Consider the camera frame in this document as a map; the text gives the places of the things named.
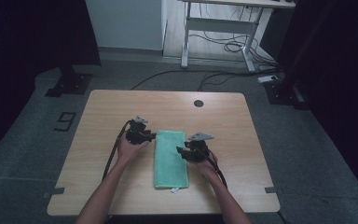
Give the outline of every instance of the desk leg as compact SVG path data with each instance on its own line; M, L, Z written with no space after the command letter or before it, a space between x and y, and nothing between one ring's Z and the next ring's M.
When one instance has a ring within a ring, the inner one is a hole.
M190 20L190 9L191 3L188 3L187 6L187 15L186 15L186 25L185 25L185 43L182 48L182 68L187 68L187 60L188 60L188 21Z
M261 14L263 14L263 9L264 8L262 8L262 7L260 9L258 9L257 18L254 21L254 24L252 27L252 32L250 33L250 36L249 36L248 40L246 41L245 48L242 49L243 57L245 58L246 65L248 66L248 69L250 72L255 72L255 67L254 67L253 61L252 61L253 57L250 53L250 48L251 48L252 42L255 38L255 32L257 31L257 27L260 22Z

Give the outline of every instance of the gray floor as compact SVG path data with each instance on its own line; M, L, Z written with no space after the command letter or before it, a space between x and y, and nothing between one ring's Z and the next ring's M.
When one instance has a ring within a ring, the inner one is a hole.
M102 58L101 67L76 67L94 75L85 95L44 97L60 73L54 69L37 77L33 96L0 142L0 223L73 223L74 217L50 217L49 197L44 194L55 187L90 91L129 90L156 73L180 71L178 60L158 55L105 52ZM236 63L192 61L186 71L196 70L241 72L244 68ZM136 90L196 91L204 75L169 73ZM286 220L358 223L358 182L329 137L311 112L271 105L258 77L235 77L204 90L245 95ZM67 133L53 131L60 127L61 112L76 112ZM283 223L276 213L250 214L250 218L254 223Z

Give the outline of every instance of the black curtain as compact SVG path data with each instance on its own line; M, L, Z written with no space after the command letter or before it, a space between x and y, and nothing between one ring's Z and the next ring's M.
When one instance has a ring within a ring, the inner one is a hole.
M279 62L358 178L358 1L299 1Z
M34 78L69 64L101 64L84 0L0 0L0 139Z

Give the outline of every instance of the tabletop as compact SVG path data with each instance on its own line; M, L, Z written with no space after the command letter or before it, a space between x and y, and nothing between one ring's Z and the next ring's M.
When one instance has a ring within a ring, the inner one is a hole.
M195 106L200 100L203 106ZM214 136L209 149L218 158L228 189L245 212L280 209L255 126L240 93L187 91L93 91L78 124L73 143L48 213L78 215L101 183L103 170L120 129L129 119L147 119L147 129L184 131ZM192 164L187 166L189 188L176 194L154 189L155 141L131 162L121 178L109 214L215 214L220 213L213 190Z
M280 8L294 8L295 2L286 2L285 0L179 0L190 3L206 3L206 4L221 4L221 5L235 5L247 7L280 7Z

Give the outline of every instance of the towel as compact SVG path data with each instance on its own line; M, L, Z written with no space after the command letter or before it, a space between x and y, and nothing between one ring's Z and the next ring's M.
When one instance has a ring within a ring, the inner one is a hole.
M155 189L188 188L187 162L176 147L185 147L186 134L160 130L156 135Z

